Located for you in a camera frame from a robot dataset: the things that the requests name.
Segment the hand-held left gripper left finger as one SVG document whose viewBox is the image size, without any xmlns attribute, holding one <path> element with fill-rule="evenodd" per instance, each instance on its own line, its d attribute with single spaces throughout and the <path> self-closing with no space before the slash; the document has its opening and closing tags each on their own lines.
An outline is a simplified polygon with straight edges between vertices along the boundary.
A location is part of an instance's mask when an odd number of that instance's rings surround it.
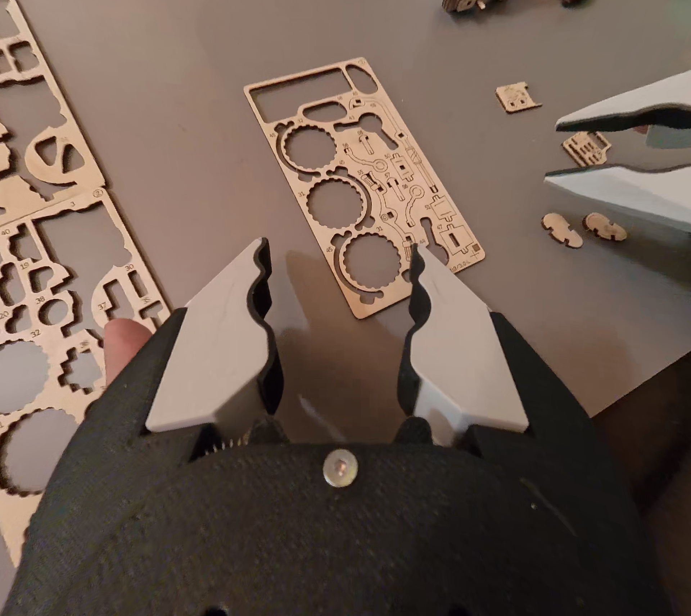
<svg viewBox="0 0 691 616">
<path fill-rule="evenodd" d="M 265 321 L 271 273 L 269 241 L 257 238 L 187 303 L 147 430 L 211 424 L 244 436 L 277 411 L 283 372 Z"/>
</svg>

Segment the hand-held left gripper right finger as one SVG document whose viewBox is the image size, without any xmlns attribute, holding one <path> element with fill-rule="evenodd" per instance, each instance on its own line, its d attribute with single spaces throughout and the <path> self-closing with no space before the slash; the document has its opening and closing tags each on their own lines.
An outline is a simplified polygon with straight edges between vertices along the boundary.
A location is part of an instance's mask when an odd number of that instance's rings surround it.
<svg viewBox="0 0 691 616">
<path fill-rule="evenodd" d="M 488 306 L 425 246 L 410 264 L 409 313 L 397 397 L 441 446 L 472 425 L 524 433 L 529 420 Z"/>
</svg>

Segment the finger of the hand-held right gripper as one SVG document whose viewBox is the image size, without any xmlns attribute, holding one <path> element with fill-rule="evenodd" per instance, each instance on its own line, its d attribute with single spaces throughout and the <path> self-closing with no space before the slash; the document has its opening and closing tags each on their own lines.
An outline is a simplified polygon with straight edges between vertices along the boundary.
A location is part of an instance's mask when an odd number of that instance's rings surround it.
<svg viewBox="0 0 691 616">
<path fill-rule="evenodd" d="M 588 105 L 561 117 L 560 132 L 618 132 L 647 127 L 646 145 L 690 146 L 690 71 Z"/>
<path fill-rule="evenodd" d="M 690 232 L 690 165 L 655 171 L 603 165 L 548 172 L 544 180 L 614 210 Z"/>
</svg>

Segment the slotted wooden puzzle piece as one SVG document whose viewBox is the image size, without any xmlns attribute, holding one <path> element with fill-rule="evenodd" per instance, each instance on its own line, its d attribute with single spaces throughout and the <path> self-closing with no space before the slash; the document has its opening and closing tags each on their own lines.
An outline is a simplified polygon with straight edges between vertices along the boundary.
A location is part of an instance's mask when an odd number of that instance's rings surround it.
<svg viewBox="0 0 691 616">
<path fill-rule="evenodd" d="M 611 142 L 597 131 L 577 132 L 561 145 L 566 154 L 582 168 L 603 165 L 611 149 Z"/>
</svg>

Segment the small wooden puzzle sheet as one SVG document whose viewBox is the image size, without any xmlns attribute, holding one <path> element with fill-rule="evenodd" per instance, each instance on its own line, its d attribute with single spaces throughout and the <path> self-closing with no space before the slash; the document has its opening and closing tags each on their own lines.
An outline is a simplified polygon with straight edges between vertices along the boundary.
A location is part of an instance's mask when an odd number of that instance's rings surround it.
<svg viewBox="0 0 691 616">
<path fill-rule="evenodd" d="M 244 93 L 359 319 L 407 298 L 413 247 L 458 273 L 486 253 L 363 57 Z"/>
</svg>

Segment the grey desk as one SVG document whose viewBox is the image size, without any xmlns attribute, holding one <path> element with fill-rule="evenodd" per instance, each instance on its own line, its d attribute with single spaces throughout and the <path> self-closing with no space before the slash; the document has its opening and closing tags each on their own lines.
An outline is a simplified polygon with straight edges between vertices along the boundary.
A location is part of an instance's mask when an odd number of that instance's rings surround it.
<svg viewBox="0 0 691 616">
<path fill-rule="evenodd" d="M 295 441 L 385 441 L 407 303 L 353 317 L 243 92 L 363 56 L 486 259 L 460 277 L 505 313 L 591 416 L 690 350 L 684 235 L 635 222 L 626 242 L 548 239 L 595 210 L 546 186 L 571 164 L 556 120 L 690 68 L 690 0 L 18 0 L 167 300 L 190 299 L 259 236 L 278 412 Z M 501 85 L 542 107 L 507 114 Z"/>
</svg>

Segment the person's left hand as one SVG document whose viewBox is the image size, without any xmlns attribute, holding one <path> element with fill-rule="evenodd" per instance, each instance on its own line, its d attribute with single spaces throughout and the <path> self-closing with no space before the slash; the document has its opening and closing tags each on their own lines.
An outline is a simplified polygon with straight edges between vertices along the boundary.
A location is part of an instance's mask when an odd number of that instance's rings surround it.
<svg viewBox="0 0 691 616">
<path fill-rule="evenodd" d="M 151 337 L 151 331 L 140 323 L 115 318 L 104 329 L 104 363 L 109 386 Z"/>
</svg>

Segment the oval wooden puzzle piece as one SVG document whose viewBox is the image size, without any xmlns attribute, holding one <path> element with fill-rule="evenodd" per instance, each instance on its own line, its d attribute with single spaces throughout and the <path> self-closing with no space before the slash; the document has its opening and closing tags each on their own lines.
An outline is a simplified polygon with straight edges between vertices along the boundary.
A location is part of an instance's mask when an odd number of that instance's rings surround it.
<svg viewBox="0 0 691 616">
<path fill-rule="evenodd" d="M 570 223 L 558 213 L 548 213 L 541 219 L 541 225 L 550 237 L 570 249 L 583 247 L 583 238 L 571 228 Z"/>
<path fill-rule="evenodd" d="M 590 213 L 583 217 L 584 230 L 592 232 L 596 237 L 607 241 L 625 241 L 627 231 L 619 224 L 611 222 L 601 213 Z"/>
</svg>

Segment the square wooden puzzle piece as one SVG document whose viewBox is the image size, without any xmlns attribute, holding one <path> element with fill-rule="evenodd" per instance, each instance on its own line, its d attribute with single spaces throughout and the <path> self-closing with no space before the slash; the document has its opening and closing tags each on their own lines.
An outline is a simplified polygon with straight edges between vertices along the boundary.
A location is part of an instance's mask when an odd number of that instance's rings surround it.
<svg viewBox="0 0 691 616">
<path fill-rule="evenodd" d="M 529 84 L 525 81 L 501 85 L 496 88 L 495 94 L 502 109 L 507 114 L 516 114 L 542 107 L 542 103 L 531 97 Z"/>
</svg>

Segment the large wooden puzzle sheet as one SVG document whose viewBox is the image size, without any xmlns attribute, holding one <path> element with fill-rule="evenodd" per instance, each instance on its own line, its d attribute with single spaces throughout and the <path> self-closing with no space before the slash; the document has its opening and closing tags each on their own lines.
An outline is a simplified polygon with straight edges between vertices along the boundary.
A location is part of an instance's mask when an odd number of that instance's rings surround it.
<svg viewBox="0 0 691 616">
<path fill-rule="evenodd" d="M 1 0 L 1 223 L 104 175 L 17 0 Z"/>
<path fill-rule="evenodd" d="M 10 438 L 42 412 L 69 425 L 106 388 L 103 329 L 155 331 L 167 303 L 105 189 L 1 225 L 1 537 L 13 566 L 46 482 L 7 466 Z"/>
</svg>

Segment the person's brown clothing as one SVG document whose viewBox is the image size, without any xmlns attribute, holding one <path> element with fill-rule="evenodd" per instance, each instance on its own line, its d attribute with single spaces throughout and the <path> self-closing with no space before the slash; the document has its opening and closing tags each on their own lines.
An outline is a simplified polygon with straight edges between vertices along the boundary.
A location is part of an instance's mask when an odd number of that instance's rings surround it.
<svg viewBox="0 0 691 616">
<path fill-rule="evenodd" d="M 690 354 L 593 421 L 655 540 L 690 540 Z"/>
</svg>

